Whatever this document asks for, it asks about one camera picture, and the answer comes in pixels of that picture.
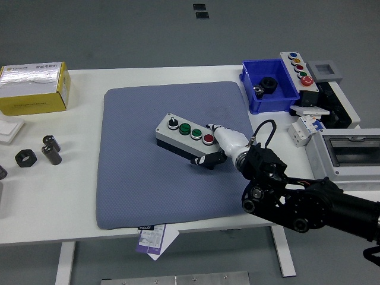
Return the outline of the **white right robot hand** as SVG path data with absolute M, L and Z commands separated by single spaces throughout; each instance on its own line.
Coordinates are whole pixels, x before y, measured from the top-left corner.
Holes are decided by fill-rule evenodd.
M 245 135 L 221 125 L 207 124 L 206 127 L 213 131 L 214 138 L 217 140 L 220 149 L 215 153 L 192 159 L 191 164 L 212 169 L 215 165 L 224 163 L 230 157 L 234 167 L 240 171 L 249 150 L 248 139 Z

